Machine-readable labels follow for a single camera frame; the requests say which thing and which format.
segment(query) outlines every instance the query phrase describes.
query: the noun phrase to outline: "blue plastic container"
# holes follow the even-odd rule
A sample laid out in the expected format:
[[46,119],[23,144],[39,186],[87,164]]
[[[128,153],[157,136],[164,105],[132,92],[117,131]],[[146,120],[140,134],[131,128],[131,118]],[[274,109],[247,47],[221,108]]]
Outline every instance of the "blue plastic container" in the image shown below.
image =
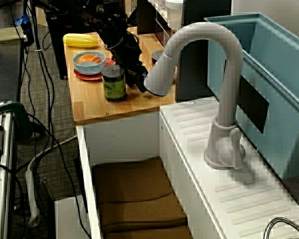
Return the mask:
[[[263,132],[238,106],[236,119],[277,175],[299,176],[299,38],[262,14],[208,17],[244,49],[242,76],[268,103]],[[225,53],[209,41],[208,86],[220,97]]]

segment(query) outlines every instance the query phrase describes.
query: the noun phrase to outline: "brown mat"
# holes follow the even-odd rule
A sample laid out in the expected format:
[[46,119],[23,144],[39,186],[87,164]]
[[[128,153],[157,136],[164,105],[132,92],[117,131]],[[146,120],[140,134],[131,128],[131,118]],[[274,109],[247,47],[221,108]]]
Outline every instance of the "brown mat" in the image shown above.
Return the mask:
[[103,203],[99,206],[99,213],[105,233],[186,225],[186,214],[173,193],[146,202]]
[[98,205],[149,201],[173,192],[160,158],[97,165],[93,181]]
[[105,239],[192,239],[187,226],[155,230],[108,233]]

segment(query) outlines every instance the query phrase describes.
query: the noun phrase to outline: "plate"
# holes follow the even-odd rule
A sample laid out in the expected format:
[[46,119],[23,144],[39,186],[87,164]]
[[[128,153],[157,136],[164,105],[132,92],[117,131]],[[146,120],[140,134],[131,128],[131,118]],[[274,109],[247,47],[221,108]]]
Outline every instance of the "plate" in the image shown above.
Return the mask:
[[[105,59],[105,66],[110,66],[110,65],[115,65],[116,63],[114,61],[112,61],[110,58],[106,58]],[[98,73],[95,75],[91,75],[91,76],[87,76],[87,75],[83,75],[79,72],[77,72],[74,69],[74,75],[76,75],[78,78],[82,79],[82,80],[86,80],[86,81],[96,81],[96,80],[101,80],[102,79],[102,73]]]

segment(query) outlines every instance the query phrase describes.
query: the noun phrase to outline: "corn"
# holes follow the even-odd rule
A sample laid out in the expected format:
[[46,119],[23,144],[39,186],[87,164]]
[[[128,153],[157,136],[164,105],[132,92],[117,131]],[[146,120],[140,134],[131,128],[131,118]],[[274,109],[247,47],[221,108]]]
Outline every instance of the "corn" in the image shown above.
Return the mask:
[[68,33],[64,35],[63,43],[67,46],[86,48],[97,46],[98,40],[86,34]]

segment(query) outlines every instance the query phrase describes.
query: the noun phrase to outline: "faucet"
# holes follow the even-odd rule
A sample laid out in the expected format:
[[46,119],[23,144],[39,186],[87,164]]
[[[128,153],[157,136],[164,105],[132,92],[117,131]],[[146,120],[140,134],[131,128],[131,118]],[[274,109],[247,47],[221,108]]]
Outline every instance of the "faucet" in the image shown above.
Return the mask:
[[291,221],[287,218],[274,218],[266,226],[263,239],[269,239],[269,233],[270,233],[271,229],[274,227],[274,225],[277,223],[288,224],[289,226],[292,226],[294,229],[296,229],[299,232],[299,225],[294,223],[293,221]]
[[215,169],[241,169],[245,150],[240,144],[241,132],[235,116],[243,53],[239,40],[230,30],[212,22],[183,27],[166,44],[161,57],[146,76],[144,86],[152,95],[168,95],[182,48],[196,40],[215,41],[224,49],[227,59],[218,113],[212,123],[204,159]]

